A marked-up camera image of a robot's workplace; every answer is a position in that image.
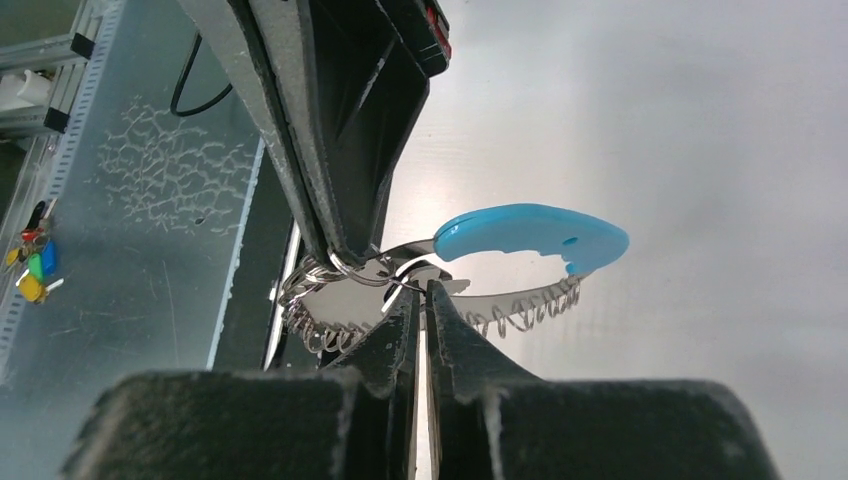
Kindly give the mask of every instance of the blue handle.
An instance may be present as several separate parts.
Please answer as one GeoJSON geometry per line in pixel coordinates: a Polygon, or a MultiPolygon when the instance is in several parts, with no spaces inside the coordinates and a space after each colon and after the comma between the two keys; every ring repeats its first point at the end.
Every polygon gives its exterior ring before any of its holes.
{"type": "Polygon", "coordinates": [[[433,247],[451,261],[478,252],[524,250],[560,255],[571,275],[589,273],[618,260],[630,245],[627,233],[599,218],[572,210],[520,203],[460,215],[436,232],[433,247]]]}

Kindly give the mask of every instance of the light blue plastic handle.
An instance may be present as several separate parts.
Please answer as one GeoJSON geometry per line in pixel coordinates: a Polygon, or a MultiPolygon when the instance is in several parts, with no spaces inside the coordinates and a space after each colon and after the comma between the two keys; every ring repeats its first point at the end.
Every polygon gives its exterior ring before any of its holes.
{"type": "Polygon", "coordinates": [[[433,240],[436,255],[445,261],[478,252],[530,250],[560,255],[571,275],[609,265],[630,245],[624,230],[599,218],[531,203],[460,215],[442,226],[433,240]]]}

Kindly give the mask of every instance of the black cable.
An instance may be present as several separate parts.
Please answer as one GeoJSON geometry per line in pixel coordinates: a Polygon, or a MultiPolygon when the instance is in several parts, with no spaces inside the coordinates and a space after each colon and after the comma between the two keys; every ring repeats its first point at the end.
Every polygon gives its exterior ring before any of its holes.
{"type": "Polygon", "coordinates": [[[192,115],[205,112],[217,105],[218,102],[223,100],[230,94],[231,91],[233,91],[233,84],[228,84],[223,90],[221,90],[221,93],[215,95],[215,98],[209,100],[203,105],[183,111],[178,109],[180,97],[183,95],[183,89],[185,88],[186,81],[188,80],[188,75],[191,73],[191,68],[194,66],[194,59],[197,57],[197,51],[200,50],[200,42],[202,40],[203,38],[200,36],[200,33],[195,32],[191,52],[189,52],[188,57],[186,58],[186,63],[183,65],[183,71],[180,72],[180,78],[177,79],[177,85],[174,87],[174,95],[171,97],[171,113],[177,117],[190,117],[192,115]]]}

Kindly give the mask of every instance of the cracked glass pattern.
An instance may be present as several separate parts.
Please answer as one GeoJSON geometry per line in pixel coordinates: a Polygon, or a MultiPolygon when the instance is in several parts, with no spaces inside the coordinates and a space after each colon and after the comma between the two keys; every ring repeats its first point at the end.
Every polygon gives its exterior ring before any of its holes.
{"type": "MultiPolygon", "coordinates": [[[[53,478],[121,377],[213,358],[259,138],[235,94],[168,113],[193,33],[177,2],[127,3],[54,213],[65,284],[26,307],[0,365],[0,478],[53,478]]],[[[181,108],[226,84],[204,46],[181,108]]]]}

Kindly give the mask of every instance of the white tabletop surface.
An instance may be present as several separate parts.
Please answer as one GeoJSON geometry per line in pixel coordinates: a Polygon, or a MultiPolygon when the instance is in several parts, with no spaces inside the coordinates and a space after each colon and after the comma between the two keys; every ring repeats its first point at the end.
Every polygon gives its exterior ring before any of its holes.
{"type": "MultiPolygon", "coordinates": [[[[513,202],[631,236],[580,305],[495,343],[550,379],[707,378],[785,478],[848,470],[848,6],[441,0],[454,58],[395,177],[384,247],[513,202]]],[[[552,281],[454,262],[471,293],[552,281]]]]}

